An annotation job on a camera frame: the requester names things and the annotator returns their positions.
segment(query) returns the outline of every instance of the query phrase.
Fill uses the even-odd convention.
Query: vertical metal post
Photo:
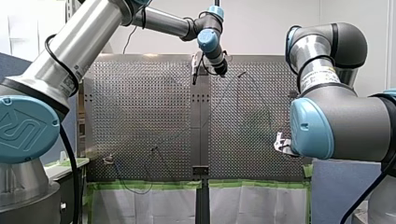
[[[196,85],[191,85],[191,156],[195,179],[202,181],[197,190],[195,223],[210,223],[209,207],[209,120],[210,120],[210,76],[201,66]]]

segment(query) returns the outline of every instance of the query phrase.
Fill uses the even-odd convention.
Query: green tape
[[[89,188],[93,190],[101,189],[158,189],[158,190],[168,190],[168,189],[200,189],[201,181],[181,181],[181,182],[148,182],[141,180],[125,180],[123,183],[121,181],[114,182],[97,182],[90,183]]]
[[[82,163],[84,161],[87,161],[87,160],[88,159],[86,159],[86,158],[79,158],[79,159],[76,159],[76,162],[77,162],[77,164],[80,164],[80,163]],[[50,167],[50,166],[53,166],[53,165],[56,165],[56,164],[58,164],[59,166],[70,166],[70,160],[63,161],[60,164],[57,161],[53,161],[53,162],[50,162],[50,163],[46,164],[45,167]]]
[[[308,189],[309,182],[277,182],[262,180],[209,180],[209,187],[214,189],[239,188],[242,186],[273,189]]]
[[[303,165],[304,168],[304,175],[306,178],[312,177],[312,173],[314,171],[314,165],[313,164],[306,164]]]

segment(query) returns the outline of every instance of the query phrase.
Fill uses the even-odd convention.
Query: robotic arm
[[[276,149],[318,159],[377,161],[382,173],[341,220],[378,187],[369,202],[369,223],[396,222],[396,91],[358,97],[352,86],[367,56],[361,31],[346,23],[292,27],[286,61],[298,76],[300,97],[291,103],[291,140],[278,134]]]
[[[227,72],[219,44],[224,18],[220,7],[210,7],[193,20],[147,7],[148,2],[86,1],[22,75],[0,81],[1,223],[60,223],[59,185],[49,182],[39,157],[64,132],[67,99],[118,26],[135,24],[183,41],[197,38],[215,71],[221,76]]]

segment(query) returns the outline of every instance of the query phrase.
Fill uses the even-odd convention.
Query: pegboard
[[[303,180],[310,160],[274,150],[277,132],[290,137],[289,95],[296,91],[283,57],[233,56],[228,76],[237,78],[212,79],[210,177]]]
[[[190,59],[107,55],[96,60],[84,84],[91,96],[86,102],[90,180],[191,179]],[[119,173],[104,165],[102,158],[110,154]]]
[[[280,56],[233,56],[226,78],[210,78],[208,148],[201,148],[210,178],[304,179],[309,161],[273,147],[276,133],[289,131],[295,82]],[[90,181],[119,177],[102,160],[110,154],[123,179],[192,179],[190,55],[100,56],[84,91]]]

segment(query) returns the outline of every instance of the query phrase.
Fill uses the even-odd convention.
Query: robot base
[[[39,199],[0,207],[0,223],[60,224],[61,192],[58,183],[49,185],[48,193]]]

